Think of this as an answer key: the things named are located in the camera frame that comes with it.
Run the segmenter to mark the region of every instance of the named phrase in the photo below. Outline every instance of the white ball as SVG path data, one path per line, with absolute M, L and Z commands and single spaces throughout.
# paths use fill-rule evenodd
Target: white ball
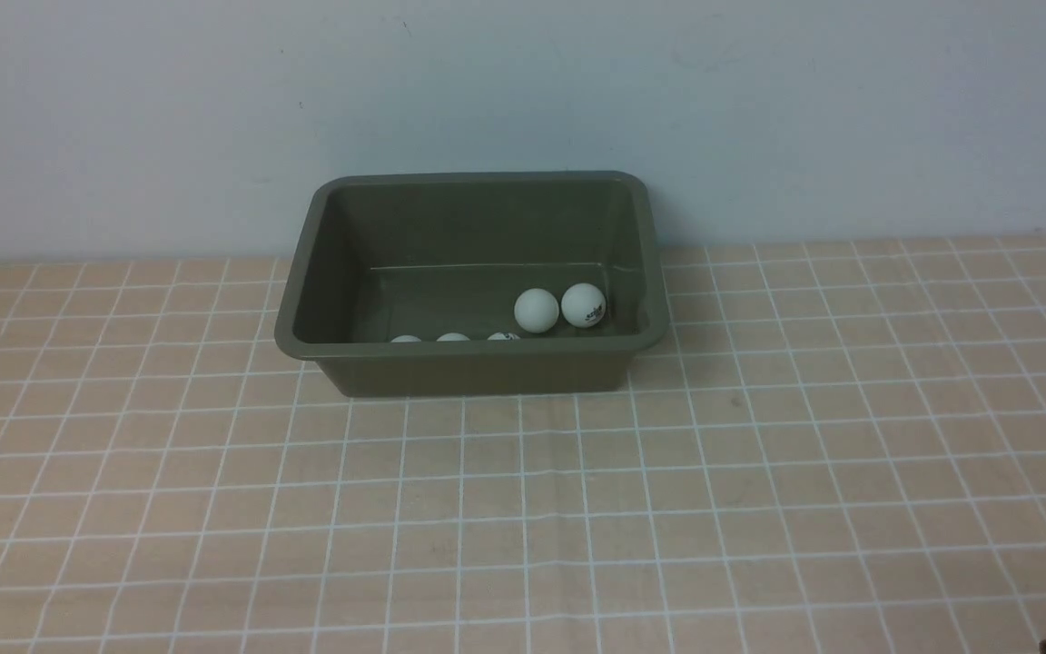
M 576 328 L 591 328 L 602 319 L 608 310 L 608 301 L 592 285 L 576 285 L 564 293 L 560 302 L 564 310 L 564 319 Z
M 532 334 L 543 334 L 560 319 L 560 302 L 555 295 L 543 289 L 523 291 L 515 300 L 515 322 Z

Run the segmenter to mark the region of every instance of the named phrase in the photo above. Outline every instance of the beige tabletop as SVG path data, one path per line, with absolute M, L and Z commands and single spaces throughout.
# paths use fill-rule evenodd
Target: beige tabletop
M 627 388 L 348 401 L 283 260 L 0 265 L 0 654 L 1009 654 L 1046 236 L 664 252 Z

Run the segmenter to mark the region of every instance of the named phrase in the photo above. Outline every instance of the wall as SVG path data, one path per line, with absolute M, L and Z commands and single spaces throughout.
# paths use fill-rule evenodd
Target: wall
M 1046 228 L 1046 3 L 0 0 L 0 258 L 283 252 L 337 176 L 597 167 L 665 241 Z

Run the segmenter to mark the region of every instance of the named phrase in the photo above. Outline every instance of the bin bottom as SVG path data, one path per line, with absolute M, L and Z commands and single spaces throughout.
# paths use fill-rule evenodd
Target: bin bottom
M 416 266 L 368 270 L 361 278 L 351 342 L 389 342 L 403 334 L 435 340 L 459 332 L 473 340 L 495 332 L 524 338 L 594 338 L 634 334 L 636 308 L 615 293 L 626 273 L 597 264 Z M 541 335 L 526 334 L 515 322 L 515 299 L 527 289 L 547 289 L 559 299 L 569 286 L 587 281 L 608 295 L 605 320 L 576 330 L 561 320 Z

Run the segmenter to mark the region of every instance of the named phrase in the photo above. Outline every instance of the plastic tub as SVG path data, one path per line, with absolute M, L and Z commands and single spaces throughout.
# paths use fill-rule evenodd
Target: plastic tub
M 598 286 L 588 330 L 515 323 L 515 298 Z M 615 389 L 668 326 L 647 189 L 622 173 L 391 175 L 320 187 L 277 318 L 278 347 L 348 397 Z M 460 332 L 469 341 L 436 342 Z M 518 341 L 488 341 L 515 332 Z M 423 339 L 391 343 L 402 334 Z

